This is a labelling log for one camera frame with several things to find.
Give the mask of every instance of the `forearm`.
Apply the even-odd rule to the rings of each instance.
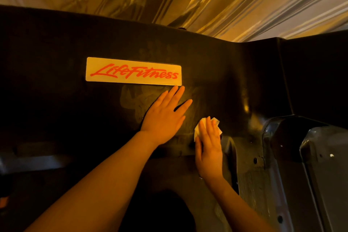
[[[155,147],[146,133],[137,133],[55,202],[27,231],[117,229]]]
[[[233,231],[274,231],[224,178],[207,183]]]

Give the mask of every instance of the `crumpled tissue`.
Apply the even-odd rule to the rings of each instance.
[[[214,117],[212,118],[212,121],[213,121],[213,120],[215,120],[215,123],[216,123],[216,125],[218,126],[219,123],[220,123],[220,121],[217,120],[217,119],[214,118]],[[200,121],[203,121],[204,127],[207,128],[207,126],[206,126],[206,118],[204,117],[204,118],[202,118]],[[196,142],[196,137],[197,137],[197,136],[200,137],[198,124],[197,124],[197,126],[194,128],[194,142]]]

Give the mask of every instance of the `person's right hand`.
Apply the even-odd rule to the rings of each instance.
[[[223,178],[220,135],[210,116],[206,119],[206,128],[203,121],[199,122],[198,127],[200,137],[196,137],[196,166],[200,176],[209,184]]]

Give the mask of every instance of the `cleaning wipe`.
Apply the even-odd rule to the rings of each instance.
[[[212,121],[213,121],[213,120],[215,120],[215,123],[216,123],[216,125],[218,126],[219,123],[220,123],[220,121],[217,120],[217,119],[214,118],[214,117],[212,118]],[[204,118],[202,118],[200,121],[203,121],[204,127],[207,128],[207,126],[206,126],[206,118],[204,117]],[[197,124],[197,126],[194,128],[194,142],[196,142],[196,137],[197,137],[197,136],[200,137],[198,124]],[[218,128],[218,130],[219,130],[219,134],[221,135],[221,134],[222,134],[222,131],[219,129],[219,127],[217,127],[217,128]]]

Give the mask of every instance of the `hand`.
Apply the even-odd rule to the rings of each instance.
[[[185,91],[185,87],[180,87],[178,91],[177,89],[178,86],[176,85],[169,93],[165,91],[161,94],[144,118],[140,131],[148,134],[155,147],[174,137],[185,120],[184,113],[192,104],[192,99],[187,100],[174,112]]]
[[[223,179],[222,176],[222,149],[220,134],[215,121],[210,116],[206,119],[206,128],[203,121],[198,124],[200,137],[196,137],[196,166],[200,176],[209,185]]]

